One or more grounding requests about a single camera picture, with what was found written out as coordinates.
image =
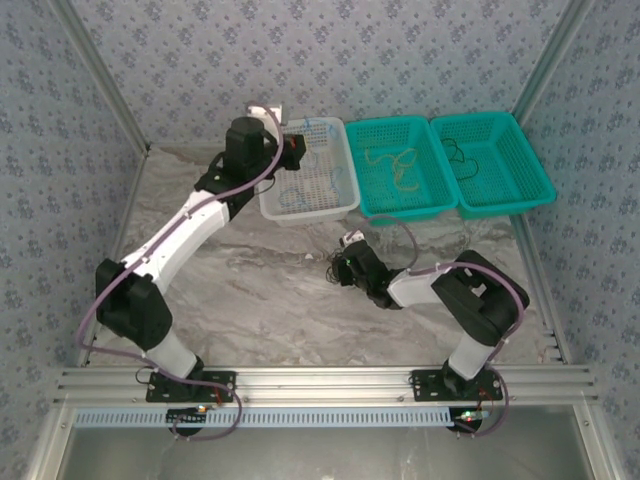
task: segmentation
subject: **marble surface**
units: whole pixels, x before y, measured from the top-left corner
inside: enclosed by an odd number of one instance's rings
[[[140,182],[124,253],[154,234],[182,205],[215,151],[154,148]],[[254,198],[209,238],[175,276],[165,298],[186,345],[208,365],[440,364],[455,348],[461,328],[440,303],[381,310],[355,288],[328,283],[328,256],[338,239],[362,221],[283,228],[260,214]],[[418,267],[450,261],[473,248],[528,290],[506,217],[463,221],[456,212],[410,224],[420,244]],[[406,233],[395,226],[366,230],[378,255],[392,267],[411,258]],[[545,361],[544,326],[535,304],[497,361]],[[96,345],[131,348],[102,328]],[[93,354],[92,365],[128,359]]]

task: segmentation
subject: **white basket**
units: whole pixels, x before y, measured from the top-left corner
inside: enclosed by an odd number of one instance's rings
[[[292,120],[284,133],[305,136],[300,170],[276,172],[260,195],[262,215],[282,227],[341,220],[360,205],[360,190],[344,124],[339,118]],[[258,191],[265,190],[265,180]]]

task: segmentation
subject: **black joint housing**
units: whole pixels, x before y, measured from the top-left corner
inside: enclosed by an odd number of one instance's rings
[[[503,277],[516,291],[524,308],[529,296],[523,288],[474,250],[464,251],[457,262],[474,263]],[[453,314],[464,331],[477,342],[496,346],[518,317],[518,307],[509,291],[493,278],[476,270],[454,268],[431,284],[440,300]],[[473,289],[484,286],[476,295]]]
[[[332,268],[340,285],[364,290],[380,308],[400,309],[387,289],[401,270],[389,270],[365,240],[348,245]]]
[[[261,120],[240,117],[233,120],[225,137],[225,151],[216,157],[207,173],[194,185],[196,191],[206,190],[214,195],[228,192],[258,177],[273,161],[278,149],[277,140],[264,128]],[[306,152],[303,135],[285,135],[282,154],[276,168],[266,177],[273,179],[278,168],[299,170],[300,160]],[[249,188],[225,198],[229,215],[235,217],[254,196]]]
[[[96,269],[96,296],[123,271],[125,266],[104,260]],[[129,274],[96,312],[98,322],[142,350],[156,347],[169,333],[173,317],[150,275]]]
[[[458,373],[449,366],[449,360],[444,362],[442,366],[442,381],[445,387],[447,387],[456,398],[465,398],[478,390],[478,382],[475,379],[465,380],[458,375]]]

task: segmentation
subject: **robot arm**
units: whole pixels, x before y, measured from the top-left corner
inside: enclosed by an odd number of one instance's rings
[[[464,334],[445,362],[442,378],[456,396],[473,390],[474,380],[518,318],[518,306],[504,285],[471,268],[447,268],[424,275],[412,275],[408,269],[389,270],[359,231],[345,235],[341,244],[344,250],[332,264],[334,277],[343,286],[365,290],[379,307],[400,309],[438,299],[444,303]],[[522,287],[477,252],[467,250],[456,262],[497,274],[513,288],[524,308],[529,305]]]
[[[278,110],[282,120],[282,108]],[[277,150],[276,126],[260,107],[249,107],[249,116],[235,119],[226,134],[222,165],[217,158],[196,182],[180,210],[148,242],[121,262],[104,260],[96,270],[96,295],[127,267],[140,265],[105,299],[97,310],[97,320],[119,336],[135,343],[144,355],[167,372],[188,378],[202,366],[175,334],[171,312],[164,301],[171,280],[213,233],[223,228],[254,196],[253,189],[214,197],[253,180],[269,166]],[[306,151],[302,135],[284,136],[284,146],[276,168],[298,170]],[[194,211],[196,205],[207,202]],[[152,245],[160,244],[152,254]]]

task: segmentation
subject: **patterned wallpaper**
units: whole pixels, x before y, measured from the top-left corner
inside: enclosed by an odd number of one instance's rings
[[[17,480],[137,155],[46,1],[3,0],[0,18],[0,479]]]
[[[567,0],[73,0],[146,140],[244,103],[344,120],[509,110]]]
[[[597,2],[527,123],[558,190],[529,216],[576,362],[640,478],[640,3]]]

